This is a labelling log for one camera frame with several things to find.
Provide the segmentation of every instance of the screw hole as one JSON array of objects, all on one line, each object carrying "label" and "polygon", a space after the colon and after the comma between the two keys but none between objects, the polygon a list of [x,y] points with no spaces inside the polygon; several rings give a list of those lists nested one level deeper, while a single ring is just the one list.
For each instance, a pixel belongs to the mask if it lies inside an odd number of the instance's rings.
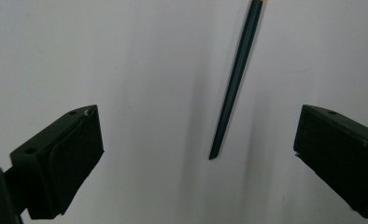
[{"label": "screw hole", "polygon": [[30,148],[27,148],[24,153],[26,153],[27,155],[30,155],[30,154],[33,154],[36,152],[36,148],[33,148],[33,147],[30,147]]}]

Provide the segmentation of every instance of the white surface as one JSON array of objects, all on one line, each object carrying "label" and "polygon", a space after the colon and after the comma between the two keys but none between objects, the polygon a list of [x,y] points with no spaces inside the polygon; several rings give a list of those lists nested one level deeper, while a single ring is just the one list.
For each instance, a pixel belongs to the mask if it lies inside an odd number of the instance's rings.
[{"label": "white surface", "polygon": [[368,223],[300,160],[301,105],[368,126],[368,1],[268,1],[208,161],[249,1],[0,0],[0,166],[98,104],[106,154],[66,215],[25,223]]}]

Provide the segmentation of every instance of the dark green rod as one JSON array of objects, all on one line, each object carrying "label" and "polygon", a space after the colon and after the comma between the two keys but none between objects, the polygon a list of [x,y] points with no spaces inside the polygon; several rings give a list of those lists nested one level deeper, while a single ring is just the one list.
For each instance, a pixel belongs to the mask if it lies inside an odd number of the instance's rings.
[{"label": "dark green rod", "polygon": [[239,90],[240,80],[245,72],[246,62],[250,53],[251,44],[256,34],[257,24],[261,15],[262,0],[252,0],[246,17],[245,26],[243,27],[242,36],[240,37],[239,47],[234,59],[234,67],[231,73],[228,88],[225,93],[224,103],[219,115],[219,124],[214,136],[213,145],[210,151],[210,160],[214,160],[219,155],[222,140],[230,120],[231,112],[234,108],[234,101]]}]

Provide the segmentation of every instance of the black stick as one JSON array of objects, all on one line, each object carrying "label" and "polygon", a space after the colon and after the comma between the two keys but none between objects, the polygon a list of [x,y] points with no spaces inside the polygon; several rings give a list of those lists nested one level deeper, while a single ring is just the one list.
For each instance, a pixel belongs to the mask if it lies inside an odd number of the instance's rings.
[{"label": "black stick", "polygon": [[224,138],[225,130],[227,129],[230,120],[231,112],[234,108],[234,100],[239,90],[240,80],[245,71],[246,62],[250,53],[251,44],[257,30],[257,23],[259,21],[262,9],[262,0],[252,0],[248,10],[245,26],[243,28],[242,36],[240,37],[239,47],[234,59],[234,67],[231,73],[228,88],[225,93],[224,104],[222,105],[221,113],[219,115],[219,124],[217,126],[216,134],[214,136],[213,146],[210,151],[209,159],[216,159],[219,155],[222,140]]}]

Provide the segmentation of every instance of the black object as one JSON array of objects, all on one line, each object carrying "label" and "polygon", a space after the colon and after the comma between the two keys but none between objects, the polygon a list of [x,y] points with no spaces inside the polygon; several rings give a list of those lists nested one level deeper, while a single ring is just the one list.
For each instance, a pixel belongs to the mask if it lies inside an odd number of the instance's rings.
[{"label": "black object", "polygon": [[225,93],[224,103],[219,115],[219,124],[214,136],[213,145],[210,151],[209,159],[213,160],[219,155],[222,140],[225,130],[227,129],[230,120],[231,112],[234,108],[234,101],[239,90],[240,81],[245,71],[246,62],[250,53],[251,44],[256,34],[257,24],[261,15],[262,0],[252,0],[248,10],[248,16],[245,21],[245,26],[240,37],[239,47],[234,59],[234,67],[231,73],[228,88]]},{"label": "black object", "polygon": [[368,218],[368,128],[334,111],[304,105],[297,156],[352,208]]},{"label": "black object", "polygon": [[27,208],[32,219],[63,215],[103,153],[97,106],[66,113],[10,154],[12,167],[0,175],[6,195],[0,213],[17,219],[12,209],[18,217]]}]

